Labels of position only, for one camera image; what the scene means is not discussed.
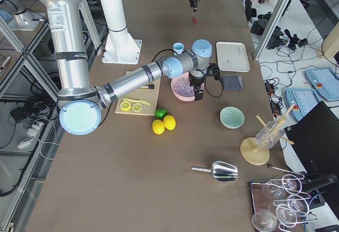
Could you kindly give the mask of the pink bowl with ice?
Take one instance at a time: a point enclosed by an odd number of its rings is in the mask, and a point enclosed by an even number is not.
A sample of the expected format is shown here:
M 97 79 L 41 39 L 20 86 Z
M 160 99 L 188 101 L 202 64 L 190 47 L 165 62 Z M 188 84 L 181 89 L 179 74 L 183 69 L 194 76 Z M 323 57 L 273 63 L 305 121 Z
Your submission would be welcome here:
M 190 85 L 189 73 L 175 77 L 171 81 L 171 89 L 174 95 L 181 101 L 190 102 L 195 99 L 193 86 Z

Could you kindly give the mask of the light blue cup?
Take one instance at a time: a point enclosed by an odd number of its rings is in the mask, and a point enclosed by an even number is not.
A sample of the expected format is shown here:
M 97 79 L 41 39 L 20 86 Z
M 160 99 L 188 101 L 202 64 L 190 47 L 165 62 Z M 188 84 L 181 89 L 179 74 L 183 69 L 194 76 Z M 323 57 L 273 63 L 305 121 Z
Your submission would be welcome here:
M 176 42 L 173 44 L 174 55 L 180 55 L 184 50 L 184 44 L 181 42 Z

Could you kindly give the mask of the steel ice scoop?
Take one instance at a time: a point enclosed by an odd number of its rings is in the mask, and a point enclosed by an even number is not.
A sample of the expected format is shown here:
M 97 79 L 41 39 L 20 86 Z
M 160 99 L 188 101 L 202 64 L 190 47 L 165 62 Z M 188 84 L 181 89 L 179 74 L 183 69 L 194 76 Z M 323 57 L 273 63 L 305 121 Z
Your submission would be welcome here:
M 210 168 L 191 166 L 191 170 L 210 173 L 218 182 L 226 183 L 238 181 L 237 166 L 220 160 L 213 162 Z

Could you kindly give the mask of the dark grey folded cloth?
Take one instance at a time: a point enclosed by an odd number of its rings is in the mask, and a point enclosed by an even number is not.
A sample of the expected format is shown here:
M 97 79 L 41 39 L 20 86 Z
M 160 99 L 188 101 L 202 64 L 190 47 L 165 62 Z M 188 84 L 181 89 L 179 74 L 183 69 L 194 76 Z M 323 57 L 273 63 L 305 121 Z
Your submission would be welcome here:
M 222 75 L 222 83 L 225 91 L 242 91 L 244 89 L 240 75 Z

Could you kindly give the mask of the beige plastic tray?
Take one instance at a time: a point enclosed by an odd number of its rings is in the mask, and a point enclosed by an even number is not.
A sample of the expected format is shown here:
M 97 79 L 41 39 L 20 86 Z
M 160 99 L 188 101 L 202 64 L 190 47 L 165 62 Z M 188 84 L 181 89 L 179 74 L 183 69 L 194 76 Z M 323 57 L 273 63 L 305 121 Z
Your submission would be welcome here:
M 249 72 L 246 47 L 240 42 L 217 42 L 218 67 L 224 72 Z

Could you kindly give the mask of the mint green bowl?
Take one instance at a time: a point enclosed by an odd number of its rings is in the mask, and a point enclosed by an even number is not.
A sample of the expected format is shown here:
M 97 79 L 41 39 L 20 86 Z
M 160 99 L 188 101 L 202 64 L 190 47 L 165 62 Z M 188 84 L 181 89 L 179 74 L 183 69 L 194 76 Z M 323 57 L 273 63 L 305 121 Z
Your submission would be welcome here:
M 245 121 L 244 114 L 236 107 L 228 106 L 220 111 L 220 121 L 228 129 L 237 129 Z

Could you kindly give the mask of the yellow lemon upper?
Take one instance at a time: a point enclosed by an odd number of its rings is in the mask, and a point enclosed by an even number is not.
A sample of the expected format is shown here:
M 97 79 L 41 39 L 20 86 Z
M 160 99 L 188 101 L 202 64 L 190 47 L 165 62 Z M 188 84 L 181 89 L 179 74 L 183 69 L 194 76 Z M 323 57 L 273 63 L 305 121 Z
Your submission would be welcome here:
M 174 130 L 176 127 L 176 120 L 172 115 L 164 116 L 163 123 L 167 130 Z

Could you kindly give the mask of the yellow lemon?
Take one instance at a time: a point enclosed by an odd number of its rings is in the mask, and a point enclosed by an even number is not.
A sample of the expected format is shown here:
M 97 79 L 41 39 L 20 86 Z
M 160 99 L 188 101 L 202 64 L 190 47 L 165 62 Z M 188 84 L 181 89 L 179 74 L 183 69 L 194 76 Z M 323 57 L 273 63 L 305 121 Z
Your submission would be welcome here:
M 176 120 L 172 115 L 164 116 L 163 123 L 167 130 L 174 130 L 176 127 Z
M 156 119 L 152 123 L 152 130 L 155 134 L 161 135 L 165 131 L 165 125 L 162 120 Z

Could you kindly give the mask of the green lime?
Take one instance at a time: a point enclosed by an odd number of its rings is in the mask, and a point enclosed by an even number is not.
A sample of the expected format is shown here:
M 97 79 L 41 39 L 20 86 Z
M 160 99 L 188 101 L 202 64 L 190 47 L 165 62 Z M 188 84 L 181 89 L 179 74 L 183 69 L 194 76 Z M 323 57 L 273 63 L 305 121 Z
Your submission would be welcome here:
M 155 111 L 155 116 L 157 118 L 164 118 L 165 116 L 168 115 L 168 111 L 166 109 L 158 109 Z

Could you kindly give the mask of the wooden cutting board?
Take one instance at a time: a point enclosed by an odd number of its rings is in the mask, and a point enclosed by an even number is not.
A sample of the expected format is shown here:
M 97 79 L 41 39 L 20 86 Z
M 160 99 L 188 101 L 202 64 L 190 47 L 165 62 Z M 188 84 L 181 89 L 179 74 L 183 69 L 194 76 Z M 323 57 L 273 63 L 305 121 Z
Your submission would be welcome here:
M 157 101 L 158 101 L 160 78 L 151 82 L 150 85 L 151 84 L 154 84 L 154 89 L 138 88 L 137 90 L 134 90 L 120 97 L 117 102 L 115 113 L 154 116 L 156 107 L 157 107 Z M 141 104 L 142 109 L 139 112 L 135 112 L 132 108 L 128 111 L 124 111 L 120 107 L 120 104 L 123 102 L 123 98 L 132 99 L 132 100 L 144 100 L 150 103 L 150 105 L 142 103 Z

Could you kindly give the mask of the yellow plastic knife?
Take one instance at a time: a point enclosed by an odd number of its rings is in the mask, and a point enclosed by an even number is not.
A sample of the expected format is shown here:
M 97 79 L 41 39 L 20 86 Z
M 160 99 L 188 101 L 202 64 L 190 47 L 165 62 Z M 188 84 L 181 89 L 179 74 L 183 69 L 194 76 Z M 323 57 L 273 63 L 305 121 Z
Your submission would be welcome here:
M 127 98 L 127 97 L 124 97 L 122 100 L 123 101 L 134 102 L 134 103 L 141 103 L 141 104 L 144 104 L 144 105 L 151 105 L 150 102 L 145 101 L 145 100 L 135 100 L 135 99 Z

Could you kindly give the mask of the clear glass on stand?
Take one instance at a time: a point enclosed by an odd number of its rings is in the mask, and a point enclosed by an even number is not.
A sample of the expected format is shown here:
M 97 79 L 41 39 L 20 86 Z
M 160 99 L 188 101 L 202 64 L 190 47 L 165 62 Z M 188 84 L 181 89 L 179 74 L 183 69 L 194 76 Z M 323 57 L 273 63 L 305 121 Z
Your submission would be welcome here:
M 271 149 L 284 135 L 284 129 L 277 122 L 270 121 L 255 136 L 256 143 L 265 149 Z

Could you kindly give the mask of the black monitor lying flat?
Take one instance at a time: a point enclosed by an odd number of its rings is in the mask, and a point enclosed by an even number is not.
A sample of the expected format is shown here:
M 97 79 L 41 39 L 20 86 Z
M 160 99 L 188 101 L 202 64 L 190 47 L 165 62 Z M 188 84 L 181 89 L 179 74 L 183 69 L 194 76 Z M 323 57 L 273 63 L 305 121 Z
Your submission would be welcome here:
M 285 132 L 308 173 L 338 175 L 338 118 L 323 101 Z

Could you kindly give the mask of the wine glass rack tray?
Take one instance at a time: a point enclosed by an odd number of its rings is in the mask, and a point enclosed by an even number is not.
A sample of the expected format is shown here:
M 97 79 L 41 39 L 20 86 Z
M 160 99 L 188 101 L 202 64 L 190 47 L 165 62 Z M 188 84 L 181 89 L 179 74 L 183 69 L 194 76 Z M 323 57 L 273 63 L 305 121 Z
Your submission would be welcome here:
M 249 182 L 256 231 L 293 231 L 318 219 L 310 211 L 311 195 L 303 191 L 302 179 L 302 174 L 287 173 L 265 182 Z

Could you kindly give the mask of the aluminium frame post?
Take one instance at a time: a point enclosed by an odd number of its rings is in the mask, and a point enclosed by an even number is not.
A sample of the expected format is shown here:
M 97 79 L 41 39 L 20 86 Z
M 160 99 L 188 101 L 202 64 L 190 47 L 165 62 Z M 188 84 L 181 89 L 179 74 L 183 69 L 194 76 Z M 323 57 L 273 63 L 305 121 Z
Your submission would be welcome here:
M 271 17 L 270 17 L 270 19 L 267 23 L 267 26 L 264 29 L 264 32 L 263 32 L 262 37 L 260 39 L 260 42 L 259 42 L 258 46 L 256 47 L 255 52 L 253 54 L 255 61 L 259 61 L 263 50 L 267 46 L 269 39 L 272 36 L 273 31 L 274 31 L 278 21 L 280 20 L 284 9 L 286 8 L 286 6 L 288 4 L 288 1 L 289 0 L 278 0 L 278 2 L 276 3 L 275 8 L 272 12 L 272 15 L 271 15 Z

